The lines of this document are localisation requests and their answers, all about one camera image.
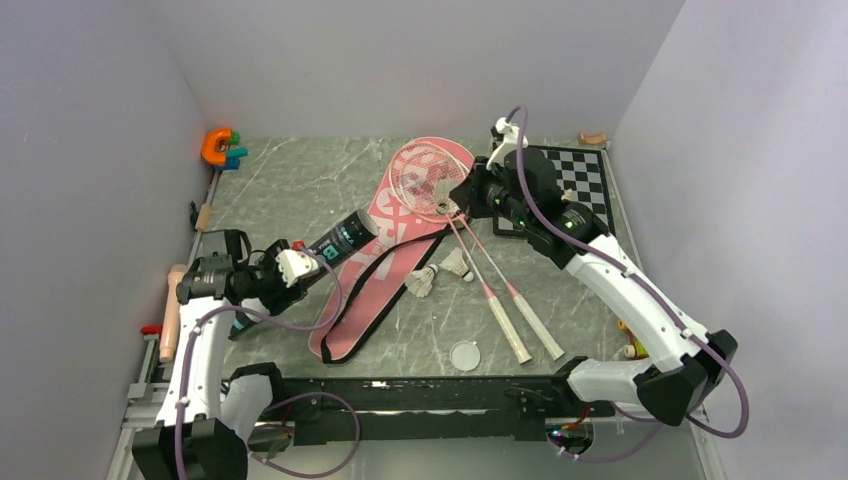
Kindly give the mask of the white shuttlecock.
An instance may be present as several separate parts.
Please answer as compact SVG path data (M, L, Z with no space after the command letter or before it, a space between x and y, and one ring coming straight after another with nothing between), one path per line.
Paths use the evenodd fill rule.
M417 298L425 298L433 287L433 281L439 272L439 267L429 264L410 272L404 279L406 289Z
M450 196L452 191L459 186L453 179L443 179L435 183L433 188L433 204L435 211L440 216L453 217L460 212L460 207Z
M465 282L472 282L474 280L474 272L466 263L464 253L459 247L454 248L439 263L439 267L458 276Z

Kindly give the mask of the black shuttlecock tube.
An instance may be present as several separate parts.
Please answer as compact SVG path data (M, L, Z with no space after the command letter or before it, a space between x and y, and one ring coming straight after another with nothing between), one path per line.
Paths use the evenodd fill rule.
M332 273L351 255L375 240L378 233L376 221L366 210L358 209L339 221L308 247L289 243L286 248L304 251L317 260L321 266L317 273L301 280L296 285L303 286L308 291L313 284ZM229 332L231 340L239 338L247 330L258 325L266 316L278 316L271 315L257 299L246 299L239 306L244 310L235 314L235 320Z

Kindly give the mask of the clear tube lid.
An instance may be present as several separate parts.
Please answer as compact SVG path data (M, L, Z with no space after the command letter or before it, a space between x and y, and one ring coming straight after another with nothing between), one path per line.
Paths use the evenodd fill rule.
M460 341L451 347L449 359L456 369L470 372L479 366L481 354L474 342Z

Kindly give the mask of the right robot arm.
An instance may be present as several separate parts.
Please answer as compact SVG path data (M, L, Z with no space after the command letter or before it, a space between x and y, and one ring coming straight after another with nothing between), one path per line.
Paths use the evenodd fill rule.
M680 425L723 379L736 339L683 314L591 208L564 199L542 151L522 153L500 163L476 157L451 199L473 218L500 217L522 230L536 252L600 298L647 352L640 361L570 360L558 372L563 380L551 388L553 406L574 415L589 402L636 404L660 423Z

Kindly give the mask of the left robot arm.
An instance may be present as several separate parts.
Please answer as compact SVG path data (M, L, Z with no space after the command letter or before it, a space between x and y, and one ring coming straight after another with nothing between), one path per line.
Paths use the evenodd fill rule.
M244 479L248 440L259 418L279 417L287 392L269 362L240 367L221 391L225 350L242 302L278 282L278 271L250 266L240 230L207 232L199 257L171 280L166 318L177 344L166 356L173 371L152 427L139 431L132 455L145 479Z

